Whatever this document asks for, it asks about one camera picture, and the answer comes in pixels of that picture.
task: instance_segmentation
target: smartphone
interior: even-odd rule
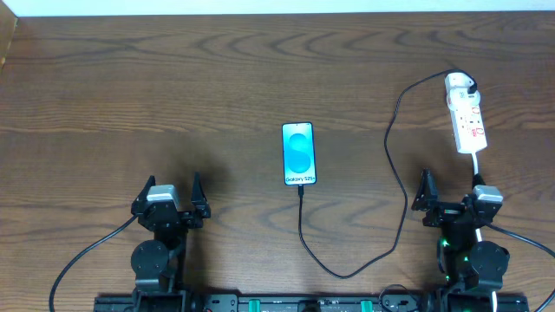
[[[312,123],[295,122],[282,125],[284,140],[284,177],[286,185],[316,183],[314,135]]]

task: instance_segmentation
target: black cable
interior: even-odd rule
[[[66,265],[65,268],[63,268],[63,270],[62,270],[62,272],[60,272],[60,275],[58,276],[58,278],[56,278],[56,280],[54,282],[54,285],[52,285],[52,289],[50,290],[50,298],[49,298],[50,312],[55,312],[54,311],[54,295],[56,294],[56,289],[58,288],[58,285],[62,281],[63,276],[65,276],[66,273],[68,273],[69,268],[71,268],[71,266],[74,265],[77,262],[77,260],[79,260],[79,259],[81,259],[81,257],[85,256],[85,254],[87,252],[91,251],[92,249],[94,249],[99,244],[102,244],[102,243],[106,242],[107,240],[109,240],[110,238],[116,236],[119,232],[125,230],[125,228],[127,228],[127,226],[130,225],[136,218],[137,218],[137,216],[132,216],[126,223],[124,223],[122,226],[117,228],[115,231],[111,232],[110,234],[106,235],[104,238],[100,239],[96,243],[91,244],[89,247],[85,248],[77,256],[75,256],[73,258],[73,260],[71,260],[71,262],[68,263],[68,265]]]
[[[472,78],[471,75],[469,75],[468,73],[466,73],[463,70],[449,69],[449,70],[444,70],[444,71],[442,71],[440,73],[437,73],[437,74],[433,74],[433,75],[431,75],[427,78],[424,78],[424,79],[422,79],[418,82],[413,83],[412,85],[406,87],[401,92],[401,95],[399,95],[399,98],[397,99],[397,105],[395,106],[395,111],[393,112],[393,117],[391,118],[391,121],[389,122],[388,129],[385,132],[385,137],[383,138],[383,148],[385,149],[385,154],[388,156],[388,161],[389,161],[389,165],[391,166],[391,170],[393,171],[393,174],[395,175],[395,178],[397,179],[397,183],[399,184],[399,187],[401,187],[402,194],[405,198],[405,205],[404,205],[402,215],[401,215],[401,222],[399,223],[399,228],[397,229],[397,235],[395,236],[395,241],[394,241],[393,246],[391,247],[390,250],[388,250],[388,251],[384,252],[383,254],[381,254],[380,256],[375,257],[374,259],[368,261],[362,267],[360,267],[359,269],[355,270],[353,273],[348,274],[348,275],[343,276],[343,275],[337,274],[336,272],[328,269],[322,262],[320,262],[320,260],[318,260],[318,258],[314,255],[314,253],[312,253],[309,246],[304,241],[303,230],[302,230],[304,188],[303,188],[302,185],[300,185],[298,187],[298,196],[300,198],[300,204],[298,206],[298,236],[301,239],[301,244],[303,244],[303,247],[306,249],[306,251],[312,257],[312,259],[314,259],[314,261],[316,261],[316,263],[318,263],[318,265],[323,270],[328,272],[328,274],[332,275],[333,277],[339,278],[339,279],[351,278],[351,277],[357,275],[358,273],[362,272],[364,269],[368,268],[372,263],[375,263],[376,261],[381,260],[384,257],[391,254],[395,250],[395,248],[397,247],[397,244],[399,243],[399,237],[401,236],[402,226],[405,222],[405,216],[407,215],[408,197],[407,197],[407,191],[405,191],[405,186],[402,184],[401,179],[399,178],[399,174],[397,174],[395,166],[393,165],[393,160],[391,160],[391,156],[389,155],[389,150],[388,150],[389,131],[391,131],[391,127],[393,126],[393,123],[395,122],[395,119],[397,118],[397,114],[399,113],[399,106],[401,104],[401,99],[402,99],[403,95],[405,95],[405,93],[407,93],[407,91],[409,91],[413,87],[418,86],[419,84],[423,83],[424,81],[428,81],[428,80],[430,80],[432,78],[435,78],[437,76],[440,76],[440,75],[447,75],[447,74],[452,74],[452,73],[462,73],[462,74],[465,74],[468,77],[470,77],[470,79],[473,80],[474,84],[468,89],[468,93],[472,94],[472,93],[476,92],[476,88],[478,86],[478,83],[476,82],[476,80],[474,78]]]
[[[380,307],[386,309],[386,310],[389,311],[389,312],[392,312],[388,307],[386,307],[385,305],[383,305],[383,301],[382,301],[383,293],[385,293],[388,289],[390,289],[390,288],[392,288],[392,287],[400,287],[400,288],[402,288],[402,289],[405,289],[405,291],[407,292],[407,294],[408,294],[411,298],[413,298],[413,300],[416,302],[416,309],[418,309],[418,307],[420,307],[420,300],[418,300],[418,299],[416,298],[416,296],[413,295],[412,292],[410,292],[410,290],[408,290],[405,286],[403,286],[403,285],[401,285],[401,284],[391,284],[391,285],[387,286],[386,288],[384,288],[384,289],[382,290],[382,292],[381,292],[380,295],[378,296],[378,304],[380,305]]]
[[[508,235],[508,236],[510,236],[510,237],[512,237],[512,238],[516,238],[516,239],[518,239],[518,240],[521,240],[521,241],[523,241],[523,242],[525,242],[525,243],[528,243],[528,244],[530,244],[530,245],[532,245],[532,246],[534,246],[534,247],[538,247],[538,248],[540,248],[541,250],[547,252],[551,257],[554,257],[554,258],[555,258],[555,252],[553,252],[553,250],[550,250],[549,248],[545,247],[543,244],[540,244],[540,243],[538,243],[538,242],[535,242],[535,241],[531,240],[530,238],[520,236],[520,235],[517,234],[517,233],[513,233],[513,232],[511,232],[511,231],[507,231],[507,230],[505,230],[505,229],[500,228],[499,226],[490,224],[490,223],[485,222],[485,221],[483,221],[483,220],[482,220],[482,223],[483,223],[485,226],[487,226],[488,228],[492,229],[492,230],[496,230],[496,231],[499,232],[499,233],[503,233],[503,234]],[[540,311],[542,311],[543,309],[545,309],[545,307],[547,307],[547,306],[549,305],[549,303],[551,303],[551,301],[553,300],[553,298],[555,298],[555,289],[554,289],[554,290],[552,291],[552,293],[547,297],[547,299],[545,299],[544,303],[542,303],[542,304],[536,309],[536,312],[540,312]]]

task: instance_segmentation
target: power strip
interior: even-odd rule
[[[447,106],[451,111],[454,139],[459,153],[476,153],[487,147],[486,131],[480,112],[480,92],[468,93],[471,77],[452,73],[445,78]]]

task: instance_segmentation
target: wood grain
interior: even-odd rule
[[[189,239],[186,281],[252,293],[432,289],[439,232],[409,212],[398,250],[338,281],[298,242],[280,125],[310,120],[319,181],[306,189],[308,244],[349,273],[387,250],[403,198],[383,152],[398,94],[453,66],[479,80],[486,181],[506,196],[495,223],[555,248],[552,13],[24,18],[0,76],[0,310],[46,310],[80,250],[129,217],[154,174],[189,197],[201,171],[213,217]],[[443,198],[469,192],[441,79],[407,94],[389,137],[413,197],[423,167]],[[545,253],[484,230],[511,252],[504,292],[536,308],[555,285]],[[90,311],[127,293],[133,224],[87,254],[56,296]]]

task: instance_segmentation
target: white wall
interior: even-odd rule
[[[3,0],[17,16],[555,10],[555,0]]]

